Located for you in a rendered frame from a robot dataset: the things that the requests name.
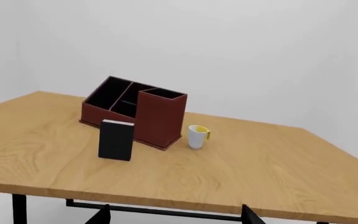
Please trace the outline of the black metal table frame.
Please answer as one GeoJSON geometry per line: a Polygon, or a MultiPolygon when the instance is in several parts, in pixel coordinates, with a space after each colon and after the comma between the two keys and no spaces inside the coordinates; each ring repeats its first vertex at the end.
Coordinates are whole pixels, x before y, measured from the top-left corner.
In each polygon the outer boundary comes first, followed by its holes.
{"type": "MultiPolygon", "coordinates": [[[[66,199],[67,207],[75,208],[93,208],[98,211],[104,206],[95,203],[80,203],[75,202],[73,199],[66,199]]],[[[153,214],[163,216],[175,216],[175,217],[187,217],[187,218],[200,218],[204,220],[222,220],[228,222],[241,222],[240,217],[224,216],[224,215],[212,215],[203,213],[191,213],[191,212],[176,212],[170,210],[156,210],[151,208],[135,208],[135,207],[120,207],[109,205],[110,212],[134,212],[142,214],[153,214]]],[[[25,195],[12,194],[12,217],[13,224],[27,224],[27,197],[25,195]]]]}

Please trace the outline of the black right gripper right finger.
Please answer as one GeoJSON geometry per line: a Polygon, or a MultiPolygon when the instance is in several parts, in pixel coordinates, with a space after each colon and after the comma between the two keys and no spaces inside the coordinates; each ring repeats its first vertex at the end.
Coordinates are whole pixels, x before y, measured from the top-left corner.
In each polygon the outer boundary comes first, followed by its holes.
{"type": "Polygon", "coordinates": [[[242,224],[262,224],[261,218],[247,205],[242,205],[241,222],[242,224]]]}

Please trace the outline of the dark red desk caddy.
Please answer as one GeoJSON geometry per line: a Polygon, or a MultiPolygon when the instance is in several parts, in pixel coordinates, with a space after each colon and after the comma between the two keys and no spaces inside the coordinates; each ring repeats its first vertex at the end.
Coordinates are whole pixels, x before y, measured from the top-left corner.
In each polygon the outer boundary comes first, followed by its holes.
{"type": "Polygon", "coordinates": [[[187,96],[108,77],[82,102],[80,122],[96,128],[104,119],[134,123],[135,141],[165,151],[181,138],[187,96]]]}

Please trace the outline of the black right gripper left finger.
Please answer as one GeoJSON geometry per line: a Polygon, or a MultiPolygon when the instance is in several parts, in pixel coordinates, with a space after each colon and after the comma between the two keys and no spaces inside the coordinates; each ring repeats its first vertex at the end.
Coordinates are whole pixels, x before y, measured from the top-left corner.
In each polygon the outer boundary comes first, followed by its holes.
{"type": "Polygon", "coordinates": [[[96,214],[94,214],[85,224],[110,224],[111,214],[109,205],[104,205],[96,214]]]}

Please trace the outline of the white mug yellow inside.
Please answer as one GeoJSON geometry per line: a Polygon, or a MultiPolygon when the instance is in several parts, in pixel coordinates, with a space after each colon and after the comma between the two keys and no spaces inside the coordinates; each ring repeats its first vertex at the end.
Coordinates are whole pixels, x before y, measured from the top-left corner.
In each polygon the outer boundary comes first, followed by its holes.
{"type": "Polygon", "coordinates": [[[192,149],[201,149],[205,141],[210,139],[211,131],[199,125],[191,125],[188,127],[188,145],[192,149]]]}

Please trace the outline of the black book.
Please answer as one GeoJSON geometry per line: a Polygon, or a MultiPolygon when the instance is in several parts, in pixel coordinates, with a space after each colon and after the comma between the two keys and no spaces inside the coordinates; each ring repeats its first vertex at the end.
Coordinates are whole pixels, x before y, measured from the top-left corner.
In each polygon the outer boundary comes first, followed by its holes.
{"type": "Polygon", "coordinates": [[[99,127],[98,157],[129,162],[133,141],[134,123],[103,119],[99,127]]]}

